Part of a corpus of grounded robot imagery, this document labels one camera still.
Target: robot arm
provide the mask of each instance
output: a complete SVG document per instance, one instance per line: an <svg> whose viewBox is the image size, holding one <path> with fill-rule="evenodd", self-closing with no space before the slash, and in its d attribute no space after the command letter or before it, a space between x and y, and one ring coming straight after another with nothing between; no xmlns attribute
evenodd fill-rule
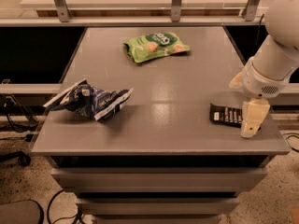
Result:
<svg viewBox="0 0 299 224"><path fill-rule="evenodd" d="M263 123L267 100L280 94L299 67L299 0L276 0L265 14L265 26L269 36L230 84L251 98L242 107L241 136L247 138Z"/></svg>

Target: desk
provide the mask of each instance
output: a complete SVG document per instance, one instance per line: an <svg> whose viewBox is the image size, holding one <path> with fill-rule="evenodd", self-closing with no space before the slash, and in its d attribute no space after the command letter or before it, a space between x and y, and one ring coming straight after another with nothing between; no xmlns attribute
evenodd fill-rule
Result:
<svg viewBox="0 0 299 224"><path fill-rule="evenodd" d="M182 0L186 15L238 15L248 0ZM72 16L169 16L171 0L66 0ZM40 17L57 16L53 0L22 0Z"/></svg>
<svg viewBox="0 0 299 224"><path fill-rule="evenodd" d="M143 64L126 54L129 38L167 31L192 51ZM49 112L32 152L50 157L53 177L98 223L218 223L289 152L270 117L252 139L209 121L210 103L241 107L228 83L242 66L221 27L89 28L62 90L87 78L134 92L105 123Z"/></svg>

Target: green bag logo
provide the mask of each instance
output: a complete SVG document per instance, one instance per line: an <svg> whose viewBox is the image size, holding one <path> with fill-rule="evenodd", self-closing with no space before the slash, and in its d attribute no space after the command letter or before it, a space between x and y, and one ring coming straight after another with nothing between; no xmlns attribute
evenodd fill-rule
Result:
<svg viewBox="0 0 299 224"><path fill-rule="evenodd" d="M146 39L151 42L156 42L159 44L161 47L166 47L174 44L177 39L170 34L150 34L146 35Z"/></svg>

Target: metal post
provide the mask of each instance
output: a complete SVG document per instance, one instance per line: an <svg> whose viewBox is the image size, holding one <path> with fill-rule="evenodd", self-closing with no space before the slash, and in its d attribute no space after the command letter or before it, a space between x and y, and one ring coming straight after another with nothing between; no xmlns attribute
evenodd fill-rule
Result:
<svg viewBox="0 0 299 224"><path fill-rule="evenodd" d="M172 0L171 3L171 21L179 21L181 12L181 0Z"/></svg>
<svg viewBox="0 0 299 224"><path fill-rule="evenodd" d="M253 21L256 15L256 11L258 9L258 5L261 0L249 0L246 8L243 11L243 19L245 21Z"/></svg>
<svg viewBox="0 0 299 224"><path fill-rule="evenodd" d="M71 15L65 0L54 0L60 21L70 21Z"/></svg>

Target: green chip bag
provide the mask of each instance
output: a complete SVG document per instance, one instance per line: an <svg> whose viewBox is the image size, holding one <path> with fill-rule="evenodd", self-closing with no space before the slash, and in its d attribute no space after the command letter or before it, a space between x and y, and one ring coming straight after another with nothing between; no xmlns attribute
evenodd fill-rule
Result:
<svg viewBox="0 0 299 224"><path fill-rule="evenodd" d="M190 50L175 33L142 35L124 44L136 63Z"/></svg>

